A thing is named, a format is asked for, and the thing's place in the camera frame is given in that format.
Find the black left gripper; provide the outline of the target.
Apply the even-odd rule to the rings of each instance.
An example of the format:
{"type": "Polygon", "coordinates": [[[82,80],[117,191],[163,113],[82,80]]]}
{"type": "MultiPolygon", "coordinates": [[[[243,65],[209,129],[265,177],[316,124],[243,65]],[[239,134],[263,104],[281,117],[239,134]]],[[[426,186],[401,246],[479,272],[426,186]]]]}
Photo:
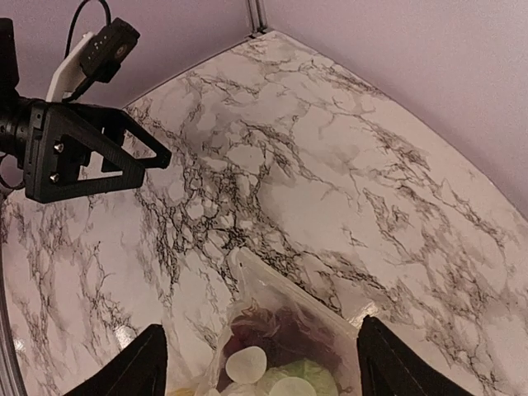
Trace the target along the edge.
{"type": "Polygon", "coordinates": [[[168,148],[123,110],[88,104],[32,102],[24,142],[25,194],[36,202],[135,188],[143,181],[145,168],[167,168],[172,157],[168,148]],[[154,157],[133,158],[124,151],[126,131],[154,157]],[[116,165],[119,173],[81,179],[80,170],[90,163],[91,152],[116,165]]]}

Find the fake white onion slice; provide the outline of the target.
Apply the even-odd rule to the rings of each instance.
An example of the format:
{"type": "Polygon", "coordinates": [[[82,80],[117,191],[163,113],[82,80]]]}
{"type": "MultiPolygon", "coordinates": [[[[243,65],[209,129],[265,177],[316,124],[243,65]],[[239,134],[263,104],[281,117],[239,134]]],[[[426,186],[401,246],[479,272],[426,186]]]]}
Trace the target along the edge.
{"type": "Polygon", "coordinates": [[[255,384],[266,372],[267,355],[259,346],[232,354],[225,364],[228,377],[238,384],[255,384]]]}

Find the clear zip top bag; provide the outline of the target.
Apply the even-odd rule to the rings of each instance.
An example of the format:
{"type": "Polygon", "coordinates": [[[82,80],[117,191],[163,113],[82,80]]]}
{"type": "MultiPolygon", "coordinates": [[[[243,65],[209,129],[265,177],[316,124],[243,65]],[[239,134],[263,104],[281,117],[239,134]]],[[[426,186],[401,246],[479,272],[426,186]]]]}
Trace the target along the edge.
{"type": "Polygon", "coordinates": [[[286,376],[307,380],[318,395],[359,395],[358,328],[317,301],[247,248],[228,259],[238,297],[228,308],[216,353],[196,394],[237,388],[228,360],[239,354],[240,372],[268,394],[286,376]]]}

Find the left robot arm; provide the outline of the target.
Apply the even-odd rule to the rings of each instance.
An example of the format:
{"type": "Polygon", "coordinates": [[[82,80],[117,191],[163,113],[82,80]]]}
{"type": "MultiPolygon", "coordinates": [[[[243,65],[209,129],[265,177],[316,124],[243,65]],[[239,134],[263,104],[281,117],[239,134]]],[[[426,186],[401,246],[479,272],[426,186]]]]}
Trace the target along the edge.
{"type": "Polygon", "coordinates": [[[88,33],[56,69],[45,99],[22,97],[13,22],[1,20],[1,150],[23,171],[26,197],[50,203],[138,188],[172,154],[123,110],[82,104],[108,83],[137,45],[138,31],[116,18],[88,33]]]}

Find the aluminium corner post left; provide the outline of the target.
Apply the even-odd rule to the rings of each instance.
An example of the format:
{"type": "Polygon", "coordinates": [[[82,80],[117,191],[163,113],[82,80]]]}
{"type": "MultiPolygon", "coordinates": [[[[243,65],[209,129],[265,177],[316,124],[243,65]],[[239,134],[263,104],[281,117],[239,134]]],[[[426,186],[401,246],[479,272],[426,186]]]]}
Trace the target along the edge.
{"type": "Polygon", "coordinates": [[[251,37],[258,37],[264,35],[269,31],[269,26],[266,18],[265,1],[264,0],[247,0],[247,10],[251,22],[251,37]]]}

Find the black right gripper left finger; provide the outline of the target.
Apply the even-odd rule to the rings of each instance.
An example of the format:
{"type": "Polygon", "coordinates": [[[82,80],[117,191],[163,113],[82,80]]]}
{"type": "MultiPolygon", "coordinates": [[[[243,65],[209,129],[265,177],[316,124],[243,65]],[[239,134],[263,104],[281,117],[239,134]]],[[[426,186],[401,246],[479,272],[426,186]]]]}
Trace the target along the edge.
{"type": "Polygon", "coordinates": [[[107,365],[66,396],[164,396],[167,358],[163,326],[151,324],[107,365]]]}

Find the fake green lettuce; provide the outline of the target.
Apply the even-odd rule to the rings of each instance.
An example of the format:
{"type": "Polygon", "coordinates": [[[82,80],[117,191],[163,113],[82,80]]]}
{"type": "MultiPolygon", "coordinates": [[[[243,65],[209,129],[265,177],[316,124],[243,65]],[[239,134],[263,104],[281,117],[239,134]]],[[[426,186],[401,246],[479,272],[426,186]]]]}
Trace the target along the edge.
{"type": "Polygon", "coordinates": [[[338,396],[331,372],[310,360],[270,368],[257,382],[265,395],[332,395],[338,396]]]}

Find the fake red grapes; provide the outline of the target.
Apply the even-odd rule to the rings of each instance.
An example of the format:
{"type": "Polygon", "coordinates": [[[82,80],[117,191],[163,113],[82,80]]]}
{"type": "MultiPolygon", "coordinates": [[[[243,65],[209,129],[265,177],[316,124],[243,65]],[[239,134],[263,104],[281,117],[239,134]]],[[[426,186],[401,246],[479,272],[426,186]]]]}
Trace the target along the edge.
{"type": "Polygon", "coordinates": [[[342,358],[335,351],[335,323],[307,309],[244,309],[229,324],[224,358],[247,347],[260,347],[269,367],[310,360],[336,375],[342,358]]]}

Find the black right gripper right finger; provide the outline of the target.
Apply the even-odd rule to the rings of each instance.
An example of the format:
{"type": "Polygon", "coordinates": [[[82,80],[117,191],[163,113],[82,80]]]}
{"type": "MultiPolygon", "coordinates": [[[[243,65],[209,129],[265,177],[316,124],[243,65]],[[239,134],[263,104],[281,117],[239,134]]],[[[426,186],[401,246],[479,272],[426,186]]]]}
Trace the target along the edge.
{"type": "Polygon", "coordinates": [[[364,395],[471,396],[430,367],[376,317],[364,317],[356,346],[364,395]]]}

